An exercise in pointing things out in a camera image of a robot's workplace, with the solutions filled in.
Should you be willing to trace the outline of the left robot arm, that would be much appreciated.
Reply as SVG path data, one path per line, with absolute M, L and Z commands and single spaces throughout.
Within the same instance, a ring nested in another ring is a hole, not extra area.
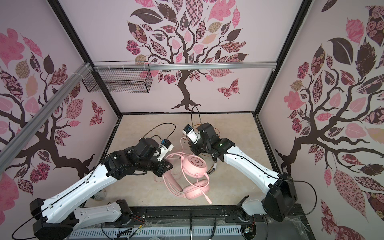
M 161 177 L 173 167 L 164 159 L 173 147 L 167 139 L 157 143 L 141 138 L 133 147 L 106 155 L 91 173 L 61 193 L 32 201 L 34 236 L 39 240 L 63 240 L 73 231 L 93 225 L 130 223 L 133 213 L 125 200 L 90 208 L 82 208 L 81 204 L 126 176 L 152 172 Z

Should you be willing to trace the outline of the pink headphones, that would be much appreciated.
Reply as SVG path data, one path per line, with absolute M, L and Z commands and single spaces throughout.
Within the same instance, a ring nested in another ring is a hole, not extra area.
M 207 195 L 210 191 L 210 177 L 207 175 L 208 166 L 205 160 L 195 155 L 186 155 L 183 152 L 169 154 L 165 160 L 171 164 L 179 162 L 181 176 L 188 183 L 182 187 L 171 171 L 164 173 L 163 182 L 171 194 L 188 200 L 204 197 L 209 204 L 213 203 Z

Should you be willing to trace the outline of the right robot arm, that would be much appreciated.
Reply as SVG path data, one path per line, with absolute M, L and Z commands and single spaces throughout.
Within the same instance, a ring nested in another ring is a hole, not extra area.
M 298 199 L 289 174 L 280 175 L 264 167 L 231 140 L 221 139 L 209 123 L 200 125 L 196 131 L 186 125 L 183 134 L 195 155 L 210 154 L 214 161 L 220 160 L 236 168 L 262 191 L 261 194 L 245 196 L 237 204 L 240 220 L 249 221 L 254 215 L 267 215 L 277 222 L 285 219 Z

